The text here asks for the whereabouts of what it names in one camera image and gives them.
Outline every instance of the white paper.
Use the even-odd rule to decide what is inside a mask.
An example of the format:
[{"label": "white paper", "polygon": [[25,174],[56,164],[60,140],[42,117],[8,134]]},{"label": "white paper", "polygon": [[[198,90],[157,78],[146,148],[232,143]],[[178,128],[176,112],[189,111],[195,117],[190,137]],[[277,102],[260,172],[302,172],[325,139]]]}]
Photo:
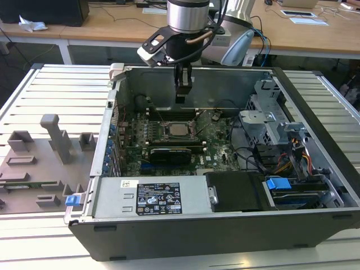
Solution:
[{"label": "white paper", "polygon": [[311,24],[311,25],[328,25],[324,21],[312,20],[312,19],[303,19],[303,18],[290,18],[294,24]]},{"label": "white paper", "polygon": [[39,30],[46,30],[47,27],[45,26],[45,23],[38,21],[38,22],[32,22],[32,21],[28,21],[23,19],[20,15],[20,22],[19,22],[19,26],[20,28],[22,28],[23,30],[29,31],[29,32],[33,32],[33,31],[39,31]]},{"label": "white paper", "polygon": [[142,9],[143,14],[163,14],[166,15],[168,13],[167,10],[163,10],[161,8],[155,8],[155,7],[144,7]]}]

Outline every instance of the computer case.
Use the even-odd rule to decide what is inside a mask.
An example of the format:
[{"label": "computer case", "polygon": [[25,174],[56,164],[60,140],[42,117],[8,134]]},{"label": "computer case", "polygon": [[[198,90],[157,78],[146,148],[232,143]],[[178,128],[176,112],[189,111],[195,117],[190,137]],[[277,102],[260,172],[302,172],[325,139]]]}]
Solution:
[{"label": "computer case", "polygon": [[7,24],[18,23],[21,15],[45,24],[81,26],[88,14],[87,0],[0,0],[0,19]]}]

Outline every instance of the warning label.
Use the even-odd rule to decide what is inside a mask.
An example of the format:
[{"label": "warning label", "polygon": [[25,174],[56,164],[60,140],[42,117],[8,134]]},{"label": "warning label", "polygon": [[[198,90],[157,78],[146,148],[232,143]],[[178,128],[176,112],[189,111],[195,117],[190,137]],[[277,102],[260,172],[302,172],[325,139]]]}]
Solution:
[{"label": "warning label", "polygon": [[138,184],[136,213],[138,215],[181,214],[180,184]]}]

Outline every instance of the gray plastic part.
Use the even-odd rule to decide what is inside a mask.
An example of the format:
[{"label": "gray plastic part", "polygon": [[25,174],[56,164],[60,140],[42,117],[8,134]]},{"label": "gray plastic part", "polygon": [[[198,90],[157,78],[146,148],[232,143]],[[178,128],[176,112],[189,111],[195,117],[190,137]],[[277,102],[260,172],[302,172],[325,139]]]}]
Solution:
[{"label": "gray plastic part", "polygon": [[51,195],[38,195],[38,199],[36,200],[36,203],[40,207],[52,207],[52,206],[59,206],[61,202],[55,194],[51,194]]},{"label": "gray plastic part", "polygon": [[79,144],[82,151],[95,151],[96,142],[93,133],[81,133]]},{"label": "gray plastic part", "polygon": [[34,156],[9,156],[5,162],[9,166],[33,165],[36,163],[36,158]]},{"label": "gray plastic part", "polygon": [[55,184],[42,184],[41,187],[46,191],[64,190],[64,184],[60,180]]},{"label": "gray plastic part", "polygon": [[53,146],[55,147],[63,164],[70,163],[70,151],[67,147],[68,143],[62,136],[62,133],[57,125],[59,123],[59,116],[57,114],[44,114],[41,118],[40,125],[47,129]]},{"label": "gray plastic part", "polygon": [[71,190],[70,186],[68,184],[65,184],[64,190],[62,192],[62,196],[67,197],[72,194],[73,194],[73,191]]},{"label": "gray plastic part", "polygon": [[25,143],[33,142],[33,139],[27,131],[14,131],[7,142],[14,152],[24,152],[29,151]]},{"label": "gray plastic part", "polygon": [[0,186],[0,194],[7,194],[9,193],[9,190],[6,188],[6,186]]},{"label": "gray plastic part", "polygon": [[30,175],[25,173],[3,173],[0,175],[0,180],[5,182],[25,182],[28,181]]},{"label": "gray plastic part", "polygon": [[[83,188],[88,186],[89,175],[91,169],[91,161],[94,157],[93,151],[82,152],[78,138],[71,138],[71,163],[63,165],[58,154],[54,154],[54,151],[49,145],[48,139],[34,139],[34,142],[27,143],[26,146],[29,152],[17,152],[14,153],[13,149],[9,150],[9,153],[4,158],[8,157],[21,157],[21,156],[35,156],[37,162],[34,165],[17,165],[9,166],[6,162],[3,162],[0,166],[0,173],[23,173],[27,172],[31,177],[25,185],[19,185],[18,188],[6,187],[5,183],[2,183],[0,179],[0,198],[6,202],[6,207],[1,210],[2,214],[20,214],[20,213],[37,213],[37,212],[57,212],[65,211],[66,197],[62,196],[65,184],[69,184],[71,189],[75,191],[77,185],[80,183]],[[61,181],[58,190],[56,189],[56,183]],[[52,190],[46,190],[39,184],[33,186],[39,186],[38,188],[27,188],[27,185],[32,183],[40,183],[47,185],[53,185]],[[37,195],[55,194],[61,201],[60,206],[40,208],[35,203]]]},{"label": "gray plastic part", "polygon": [[84,192],[84,189],[81,186],[81,184],[79,183],[78,186],[76,187],[76,192],[75,193],[83,193],[83,192]]},{"label": "gray plastic part", "polygon": [[[70,149],[71,140],[69,138],[68,132],[66,130],[61,130],[61,135],[62,135],[62,138],[64,139],[64,142],[66,143],[67,149]],[[53,149],[53,151],[56,151],[55,145],[52,143],[52,140],[49,140],[49,144],[51,146],[51,149]]]}]

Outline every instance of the blue latch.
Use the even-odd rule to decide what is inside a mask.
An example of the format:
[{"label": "blue latch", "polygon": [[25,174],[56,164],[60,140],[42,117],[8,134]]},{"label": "blue latch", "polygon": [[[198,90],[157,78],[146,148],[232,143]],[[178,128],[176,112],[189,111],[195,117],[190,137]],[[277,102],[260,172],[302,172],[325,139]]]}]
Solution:
[{"label": "blue latch", "polygon": [[70,195],[66,197],[65,205],[66,206],[80,206],[80,195]]},{"label": "blue latch", "polygon": [[287,178],[274,177],[266,181],[270,190],[290,190],[291,184]]}]

